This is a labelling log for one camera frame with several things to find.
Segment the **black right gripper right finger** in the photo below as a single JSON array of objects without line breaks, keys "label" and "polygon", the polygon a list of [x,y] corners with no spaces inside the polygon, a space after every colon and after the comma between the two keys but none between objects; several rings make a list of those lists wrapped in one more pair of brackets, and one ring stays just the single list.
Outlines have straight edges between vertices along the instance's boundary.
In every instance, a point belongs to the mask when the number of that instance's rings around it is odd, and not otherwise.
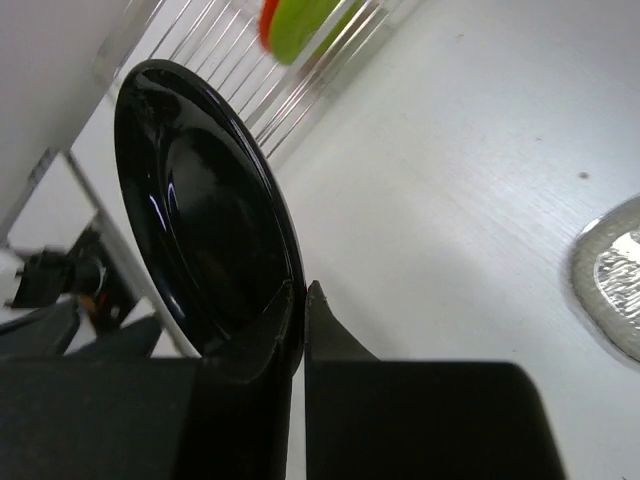
[{"label": "black right gripper right finger", "polygon": [[542,399],[508,362],[383,361],[305,304],[310,479],[562,479]]}]

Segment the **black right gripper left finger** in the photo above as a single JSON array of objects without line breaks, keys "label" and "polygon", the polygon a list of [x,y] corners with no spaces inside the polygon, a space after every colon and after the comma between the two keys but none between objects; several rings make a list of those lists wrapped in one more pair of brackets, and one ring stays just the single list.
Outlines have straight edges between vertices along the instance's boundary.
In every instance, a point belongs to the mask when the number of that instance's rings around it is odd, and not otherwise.
[{"label": "black right gripper left finger", "polygon": [[210,358],[1,358],[5,479],[281,479],[291,291]]}]

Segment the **black plate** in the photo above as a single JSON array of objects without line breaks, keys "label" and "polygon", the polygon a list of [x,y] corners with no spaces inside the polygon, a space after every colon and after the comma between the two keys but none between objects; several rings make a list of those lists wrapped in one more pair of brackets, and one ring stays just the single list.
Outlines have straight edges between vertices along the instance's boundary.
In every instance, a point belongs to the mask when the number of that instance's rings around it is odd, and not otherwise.
[{"label": "black plate", "polygon": [[118,93],[114,150],[124,206],[152,281],[201,355],[253,326],[291,291],[280,339],[303,349],[306,281],[292,219],[256,140],[186,67],[136,65]]}]

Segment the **clear ribbed glass plate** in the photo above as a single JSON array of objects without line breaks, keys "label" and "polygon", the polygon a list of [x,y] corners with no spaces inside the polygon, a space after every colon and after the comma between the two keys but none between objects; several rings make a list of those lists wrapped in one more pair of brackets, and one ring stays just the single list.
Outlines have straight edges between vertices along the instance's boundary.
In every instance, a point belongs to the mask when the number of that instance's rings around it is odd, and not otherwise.
[{"label": "clear ribbed glass plate", "polygon": [[590,222],[572,244],[568,287],[592,333],[639,364],[639,198]]}]

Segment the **orange plate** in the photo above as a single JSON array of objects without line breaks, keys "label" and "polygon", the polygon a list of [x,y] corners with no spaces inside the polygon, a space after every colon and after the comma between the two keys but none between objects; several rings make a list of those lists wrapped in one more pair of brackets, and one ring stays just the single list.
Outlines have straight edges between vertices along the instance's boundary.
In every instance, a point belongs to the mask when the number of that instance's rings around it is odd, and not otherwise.
[{"label": "orange plate", "polygon": [[264,0],[258,21],[258,34],[261,46],[267,51],[271,51],[269,42],[269,32],[273,16],[277,9],[278,0]]}]

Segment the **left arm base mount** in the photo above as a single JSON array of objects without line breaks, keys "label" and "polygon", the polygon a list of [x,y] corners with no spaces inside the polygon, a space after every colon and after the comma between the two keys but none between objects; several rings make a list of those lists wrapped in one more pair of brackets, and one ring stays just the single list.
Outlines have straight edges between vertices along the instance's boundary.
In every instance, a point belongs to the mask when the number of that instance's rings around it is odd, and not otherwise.
[{"label": "left arm base mount", "polygon": [[45,246],[1,252],[17,261],[1,275],[8,282],[1,288],[1,303],[12,310],[44,308],[71,296],[102,335],[120,327],[137,304],[91,226],[68,250]]}]

